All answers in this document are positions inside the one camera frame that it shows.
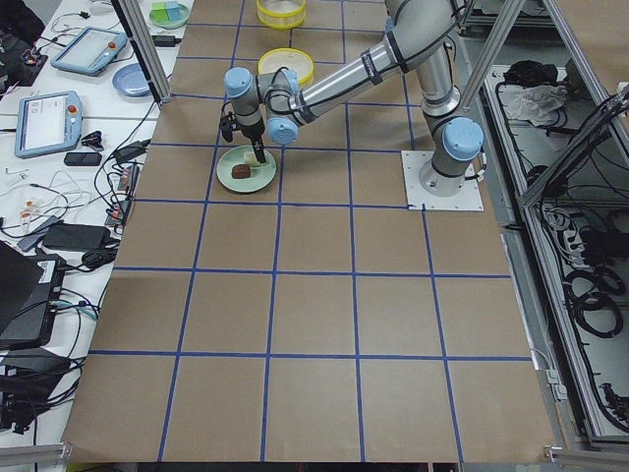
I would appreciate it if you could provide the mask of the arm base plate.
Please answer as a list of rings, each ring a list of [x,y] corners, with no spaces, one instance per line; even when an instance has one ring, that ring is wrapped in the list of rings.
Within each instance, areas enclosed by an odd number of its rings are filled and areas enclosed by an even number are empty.
[[[402,171],[408,210],[483,211],[474,165],[463,176],[444,177],[432,168],[432,151],[403,150]]]

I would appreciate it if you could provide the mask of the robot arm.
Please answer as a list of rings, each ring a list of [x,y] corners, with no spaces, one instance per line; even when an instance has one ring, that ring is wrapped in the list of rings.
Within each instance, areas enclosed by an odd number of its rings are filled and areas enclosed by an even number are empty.
[[[264,137],[290,145],[300,127],[339,104],[394,74],[415,72],[435,145],[420,183],[438,197],[456,195],[484,142],[480,125],[461,114],[461,93],[444,46],[464,7],[458,1],[388,1],[385,7],[392,26],[381,42],[308,88],[300,88],[296,73],[285,67],[261,75],[242,67],[228,70],[224,87],[232,110],[220,118],[223,139],[230,142],[234,133],[241,133],[250,140],[257,161],[264,163]]]

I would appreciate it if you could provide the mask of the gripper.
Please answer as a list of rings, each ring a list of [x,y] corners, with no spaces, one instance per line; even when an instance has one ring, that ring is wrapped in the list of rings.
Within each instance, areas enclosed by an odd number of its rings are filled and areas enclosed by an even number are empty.
[[[251,139],[252,142],[252,154],[250,157],[250,162],[266,164],[264,145],[261,138],[265,131],[264,123],[256,122],[253,125],[241,124],[240,129],[242,134],[246,138]]]

